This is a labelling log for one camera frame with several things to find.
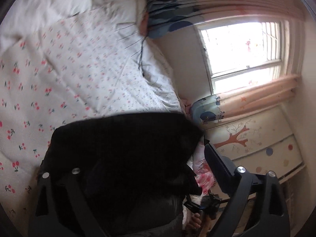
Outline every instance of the mattress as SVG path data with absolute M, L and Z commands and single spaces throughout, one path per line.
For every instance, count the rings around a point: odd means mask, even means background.
M 61 20 L 0 57 L 0 202 L 23 235 L 56 128 L 118 113 L 181 111 L 163 54 L 137 21 L 111 15 L 100 7 Z

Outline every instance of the blue dot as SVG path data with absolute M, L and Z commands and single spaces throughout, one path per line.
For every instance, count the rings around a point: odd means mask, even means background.
M 272 156 L 272 154 L 273 154 L 273 149 L 272 149 L 272 148 L 267 148 L 267 150 L 265 151 L 265 153 L 266 153 L 268 156 Z

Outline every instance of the blue circle on curtain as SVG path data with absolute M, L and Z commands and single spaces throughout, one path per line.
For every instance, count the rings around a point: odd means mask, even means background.
M 184 28 L 184 27 L 188 27 L 188 26 L 192 26 L 193 24 L 189 21 L 178 21 L 176 23 L 173 23 L 170 27 L 169 27 L 169 32 L 172 31 L 176 31 L 178 29 Z
M 268 155 L 268 156 L 272 156 L 273 154 L 273 149 L 272 148 L 267 148 L 265 153 Z

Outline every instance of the window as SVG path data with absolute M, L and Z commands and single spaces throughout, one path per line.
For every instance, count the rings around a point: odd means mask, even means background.
M 282 22 L 244 21 L 198 26 L 213 94 L 264 84 L 284 71 Z

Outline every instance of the pink curtain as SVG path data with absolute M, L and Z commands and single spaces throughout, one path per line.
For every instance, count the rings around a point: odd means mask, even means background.
M 245 87 L 211 95 L 191 107 L 193 121 L 208 124 L 238 119 L 274 107 L 295 95 L 298 75 L 290 75 L 267 84 Z

